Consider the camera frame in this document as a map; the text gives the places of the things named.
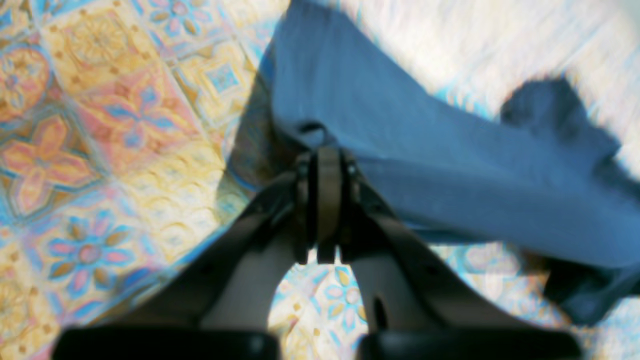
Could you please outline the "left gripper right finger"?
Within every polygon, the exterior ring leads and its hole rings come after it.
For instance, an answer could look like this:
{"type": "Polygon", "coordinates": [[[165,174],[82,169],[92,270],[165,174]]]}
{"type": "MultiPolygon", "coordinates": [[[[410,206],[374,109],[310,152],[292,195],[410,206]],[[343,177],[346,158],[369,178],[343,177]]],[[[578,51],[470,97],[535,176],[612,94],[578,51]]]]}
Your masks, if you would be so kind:
{"type": "Polygon", "coordinates": [[[340,251],[359,285],[371,332],[525,331],[530,325],[464,283],[394,216],[335,148],[317,152],[317,256],[340,251]]]}

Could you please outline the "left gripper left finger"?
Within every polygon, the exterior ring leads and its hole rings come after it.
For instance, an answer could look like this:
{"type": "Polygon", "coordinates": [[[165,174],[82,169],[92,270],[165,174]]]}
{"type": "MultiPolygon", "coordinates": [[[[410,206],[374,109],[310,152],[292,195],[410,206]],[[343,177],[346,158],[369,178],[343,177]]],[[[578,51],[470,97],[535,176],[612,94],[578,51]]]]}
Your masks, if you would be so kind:
{"type": "Polygon", "coordinates": [[[115,324],[265,332],[278,284],[307,259],[309,176],[316,164],[311,153],[300,155],[220,238],[115,324]]]}

